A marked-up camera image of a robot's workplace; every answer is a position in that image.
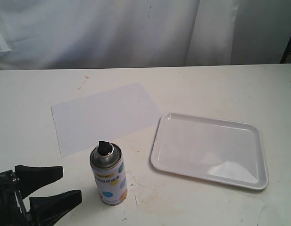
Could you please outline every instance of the white table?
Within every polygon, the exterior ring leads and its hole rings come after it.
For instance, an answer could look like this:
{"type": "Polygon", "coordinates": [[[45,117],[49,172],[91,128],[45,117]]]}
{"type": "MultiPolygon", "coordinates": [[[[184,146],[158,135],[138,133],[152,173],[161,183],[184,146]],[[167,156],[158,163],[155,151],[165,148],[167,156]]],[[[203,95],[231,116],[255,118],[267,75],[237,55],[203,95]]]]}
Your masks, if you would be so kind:
{"type": "Polygon", "coordinates": [[[0,71],[0,172],[18,164],[64,167],[61,180],[33,196],[82,190],[82,204],[59,226],[291,225],[291,65],[0,71]],[[101,202],[89,165],[91,149],[60,157],[50,106],[136,81],[163,112],[259,128],[267,189],[252,192],[154,170],[152,126],[113,140],[124,151],[129,193],[117,206],[101,202]]]}

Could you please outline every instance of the white tray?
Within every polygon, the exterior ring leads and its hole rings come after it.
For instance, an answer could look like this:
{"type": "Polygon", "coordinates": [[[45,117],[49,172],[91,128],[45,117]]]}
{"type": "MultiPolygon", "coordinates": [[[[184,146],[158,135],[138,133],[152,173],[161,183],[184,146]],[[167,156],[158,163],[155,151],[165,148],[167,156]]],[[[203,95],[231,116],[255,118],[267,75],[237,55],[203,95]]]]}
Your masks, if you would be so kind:
{"type": "Polygon", "coordinates": [[[167,113],[150,159],[158,170],[223,184],[261,190],[269,183],[259,131],[245,123],[167,113]]]}

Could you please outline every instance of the black spray nozzle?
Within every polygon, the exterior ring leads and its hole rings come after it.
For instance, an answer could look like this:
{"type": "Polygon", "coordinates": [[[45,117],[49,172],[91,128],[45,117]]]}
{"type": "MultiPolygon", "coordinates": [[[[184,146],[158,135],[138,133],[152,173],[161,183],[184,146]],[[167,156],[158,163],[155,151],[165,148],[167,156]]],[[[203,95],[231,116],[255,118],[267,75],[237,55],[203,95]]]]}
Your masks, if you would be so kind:
{"type": "Polygon", "coordinates": [[[106,141],[99,141],[99,147],[98,147],[98,154],[101,156],[106,156],[109,153],[111,153],[113,150],[112,145],[109,142],[106,141]]]}

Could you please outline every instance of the spray paint can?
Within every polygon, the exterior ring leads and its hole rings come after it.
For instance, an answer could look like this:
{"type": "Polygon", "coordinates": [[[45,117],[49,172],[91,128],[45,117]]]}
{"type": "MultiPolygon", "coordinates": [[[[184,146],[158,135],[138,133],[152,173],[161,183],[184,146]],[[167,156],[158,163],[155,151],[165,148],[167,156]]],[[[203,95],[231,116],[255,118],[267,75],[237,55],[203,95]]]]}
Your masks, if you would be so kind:
{"type": "Polygon", "coordinates": [[[90,164],[102,201],[109,205],[121,203],[127,196],[121,149],[115,144],[100,141],[91,152],[90,164]]]}

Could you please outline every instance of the white curtain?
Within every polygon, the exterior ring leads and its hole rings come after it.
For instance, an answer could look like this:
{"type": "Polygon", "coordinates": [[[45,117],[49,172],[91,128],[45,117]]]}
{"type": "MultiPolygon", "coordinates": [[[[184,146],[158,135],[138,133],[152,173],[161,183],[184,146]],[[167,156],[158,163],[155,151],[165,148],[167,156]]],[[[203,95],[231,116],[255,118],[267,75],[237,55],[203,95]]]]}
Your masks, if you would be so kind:
{"type": "Polygon", "coordinates": [[[291,0],[0,0],[0,70],[277,63],[290,35],[291,0]]]}

